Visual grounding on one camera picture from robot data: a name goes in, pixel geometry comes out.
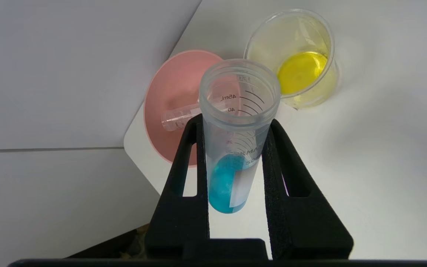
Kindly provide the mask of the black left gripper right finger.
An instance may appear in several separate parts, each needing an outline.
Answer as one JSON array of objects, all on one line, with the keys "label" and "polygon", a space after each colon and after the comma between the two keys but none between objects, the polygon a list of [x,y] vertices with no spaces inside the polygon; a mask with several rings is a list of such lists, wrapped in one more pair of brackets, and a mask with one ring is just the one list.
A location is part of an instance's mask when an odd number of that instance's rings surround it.
[{"label": "black left gripper right finger", "polygon": [[354,246],[351,234],[278,120],[268,129],[262,171],[273,259],[349,259]]}]

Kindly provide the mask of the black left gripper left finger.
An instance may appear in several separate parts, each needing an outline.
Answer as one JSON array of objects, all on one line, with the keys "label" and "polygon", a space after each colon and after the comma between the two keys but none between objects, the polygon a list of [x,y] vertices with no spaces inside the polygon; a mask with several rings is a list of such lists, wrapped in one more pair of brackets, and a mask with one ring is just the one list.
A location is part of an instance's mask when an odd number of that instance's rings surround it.
[{"label": "black left gripper left finger", "polygon": [[[197,194],[183,196],[193,145],[196,145]],[[168,173],[164,189],[145,236],[145,250],[151,259],[180,259],[184,246],[208,240],[208,193],[203,116],[190,119]]]}]

